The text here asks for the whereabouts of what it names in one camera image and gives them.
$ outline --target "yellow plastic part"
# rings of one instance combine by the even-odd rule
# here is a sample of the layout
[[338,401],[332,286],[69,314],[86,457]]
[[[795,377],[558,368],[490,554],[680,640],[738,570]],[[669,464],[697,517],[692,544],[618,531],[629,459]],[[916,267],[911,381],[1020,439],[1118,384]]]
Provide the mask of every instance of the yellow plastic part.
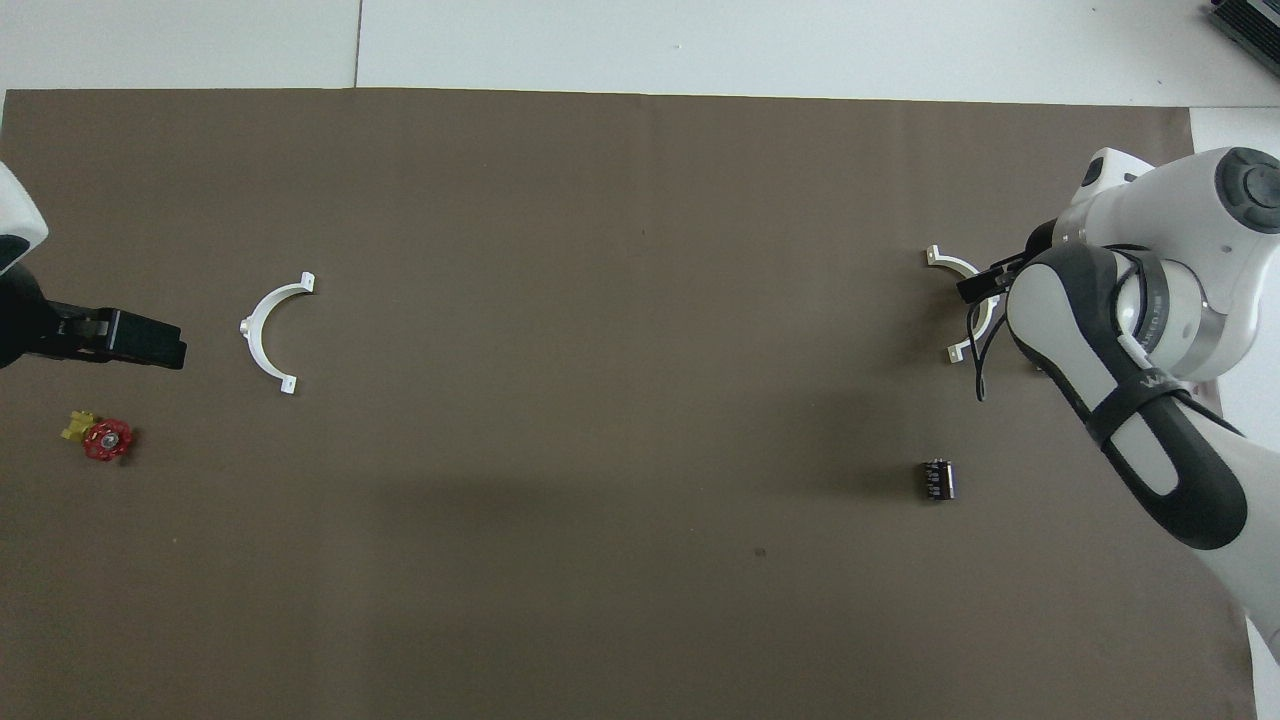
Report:
[[72,424],[63,430],[63,439],[84,442],[84,433],[95,424],[97,424],[97,415],[84,410],[74,410],[72,411]]

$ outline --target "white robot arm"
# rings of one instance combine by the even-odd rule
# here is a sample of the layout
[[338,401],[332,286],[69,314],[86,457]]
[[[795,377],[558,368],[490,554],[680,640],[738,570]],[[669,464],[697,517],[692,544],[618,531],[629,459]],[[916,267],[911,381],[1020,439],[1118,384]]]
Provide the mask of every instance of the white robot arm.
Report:
[[1280,660],[1280,455],[1185,383],[1235,365],[1280,243],[1280,161],[1220,149],[1160,168],[1098,152],[1070,208],[1000,269],[1019,348],[1138,502],[1245,607]]

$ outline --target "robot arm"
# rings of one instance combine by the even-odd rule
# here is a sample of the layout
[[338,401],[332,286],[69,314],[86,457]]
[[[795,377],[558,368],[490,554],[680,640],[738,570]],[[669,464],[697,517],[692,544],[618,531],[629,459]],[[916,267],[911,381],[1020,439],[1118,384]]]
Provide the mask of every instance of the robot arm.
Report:
[[1252,342],[1280,242],[1280,161],[1222,149],[1151,169],[1105,150],[1044,227],[1048,247],[1041,237],[1009,273],[1015,342],[1280,660],[1280,455],[1183,384],[1230,369]]
[[47,236],[36,204],[0,163],[0,368],[24,354],[182,368],[187,343],[177,327],[115,307],[46,300],[18,260]]

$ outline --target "white semicircular bracket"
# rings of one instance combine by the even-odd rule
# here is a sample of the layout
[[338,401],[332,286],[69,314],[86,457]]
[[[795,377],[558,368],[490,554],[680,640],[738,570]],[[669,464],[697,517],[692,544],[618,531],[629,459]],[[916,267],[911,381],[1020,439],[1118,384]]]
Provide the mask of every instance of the white semicircular bracket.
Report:
[[[978,268],[973,266],[968,260],[961,260],[960,258],[952,258],[951,255],[943,255],[938,250],[937,245],[931,245],[924,249],[924,260],[929,266],[934,268],[947,268],[955,270],[961,278],[972,278],[978,274]],[[988,297],[982,302],[982,307],[978,307],[978,324],[973,328],[973,340],[978,342],[991,327],[991,316],[995,314],[996,304],[1000,302],[998,297]],[[964,363],[964,348],[969,347],[969,338],[963,338],[955,345],[947,346],[947,359],[951,363]]]
[[315,292],[315,288],[316,277],[311,273],[302,273],[302,282],[282,286],[266,293],[259,301],[257,307],[253,309],[253,314],[241,320],[241,334],[248,341],[248,352],[253,356],[253,361],[257,363],[259,368],[262,368],[264,373],[279,379],[280,392],[288,395],[293,395],[293,389],[298,384],[298,378],[280,372],[266,356],[266,351],[262,350],[262,325],[266,324],[266,316],[271,314],[271,310],[275,310],[276,305],[294,295]]

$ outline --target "white floor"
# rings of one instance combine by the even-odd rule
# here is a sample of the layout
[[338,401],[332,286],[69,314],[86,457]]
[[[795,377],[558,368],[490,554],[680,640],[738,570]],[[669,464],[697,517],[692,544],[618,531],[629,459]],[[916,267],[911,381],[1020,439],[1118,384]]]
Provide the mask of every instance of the white floor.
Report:
[[[476,87],[1190,106],[1280,155],[1280,78],[1197,0],[0,0],[6,88]],[[1280,270],[1224,409],[1280,450]],[[1256,652],[1258,716],[1280,669]]]

